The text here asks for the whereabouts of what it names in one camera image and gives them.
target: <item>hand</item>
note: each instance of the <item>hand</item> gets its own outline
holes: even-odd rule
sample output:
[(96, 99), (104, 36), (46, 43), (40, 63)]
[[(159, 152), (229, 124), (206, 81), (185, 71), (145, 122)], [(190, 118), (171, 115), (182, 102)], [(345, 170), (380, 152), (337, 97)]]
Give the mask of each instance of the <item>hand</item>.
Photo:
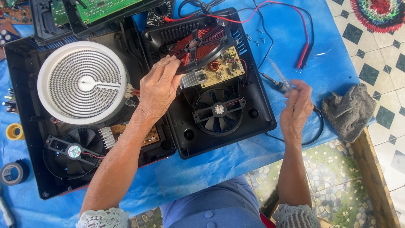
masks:
[(288, 100), (286, 101), (287, 106), (280, 115), (280, 127), (286, 144), (299, 144), (301, 146), (302, 130), (313, 110), (312, 87), (302, 80), (292, 79), (291, 84), (295, 85), (296, 88), (284, 95)]
[(180, 66), (176, 56), (167, 55), (153, 65), (152, 70), (141, 80), (139, 106), (137, 113), (155, 123), (160, 119), (176, 97), (180, 79), (175, 75)]

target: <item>lace sleeve cuff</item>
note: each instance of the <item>lace sleeve cuff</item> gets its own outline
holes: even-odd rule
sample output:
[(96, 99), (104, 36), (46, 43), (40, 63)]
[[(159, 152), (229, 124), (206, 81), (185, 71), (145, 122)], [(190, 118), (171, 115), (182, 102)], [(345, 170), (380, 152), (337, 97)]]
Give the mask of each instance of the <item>lace sleeve cuff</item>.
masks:
[(106, 211), (85, 211), (81, 214), (76, 228), (127, 228), (129, 212), (121, 208), (110, 208)]
[(273, 214), (276, 228), (320, 228), (318, 218), (308, 205), (280, 204)]

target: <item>fan label sticker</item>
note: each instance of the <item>fan label sticker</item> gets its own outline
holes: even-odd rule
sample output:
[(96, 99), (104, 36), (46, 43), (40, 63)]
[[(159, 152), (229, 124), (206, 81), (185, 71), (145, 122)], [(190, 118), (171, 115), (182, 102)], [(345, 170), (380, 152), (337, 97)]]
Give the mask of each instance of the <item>fan label sticker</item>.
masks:
[(222, 113), (224, 113), (224, 111), (225, 111), (225, 109), (224, 109), (224, 107), (223, 107), (222, 105), (217, 105), (217, 106), (215, 106), (215, 112), (216, 112), (218, 115), (221, 115)]
[(80, 155), (80, 147), (78, 146), (71, 146), (68, 150), (68, 154), (72, 158), (76, 158)]

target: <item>copper induction coil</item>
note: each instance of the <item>copper induction coil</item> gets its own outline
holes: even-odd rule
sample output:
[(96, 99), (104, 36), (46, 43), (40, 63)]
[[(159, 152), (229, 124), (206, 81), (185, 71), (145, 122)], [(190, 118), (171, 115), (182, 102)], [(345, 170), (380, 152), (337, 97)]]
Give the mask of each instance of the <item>copper induction coil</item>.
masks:
[(208, 67), (212, 71), (217, 71), (220, 68), (220, 63), (217, 60), (214, 60), (208, 64)]

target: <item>green circuit board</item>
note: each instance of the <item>green circuit board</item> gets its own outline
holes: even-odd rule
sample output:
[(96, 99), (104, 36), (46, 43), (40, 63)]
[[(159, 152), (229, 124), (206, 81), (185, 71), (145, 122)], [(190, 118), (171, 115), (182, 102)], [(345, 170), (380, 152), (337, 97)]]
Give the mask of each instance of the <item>green circuit board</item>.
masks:
[(83, 9), (78, 2), (76, 6), (83, 24), (89, 24), (140, 1), (142, 0), (82, 0), (87, 8)]
[(55, 26), (62, 26), (69, 23), (68, 16), (66, 15), (65, 7), (62, 0), (53, 1), (51, 3), (51, 12)]

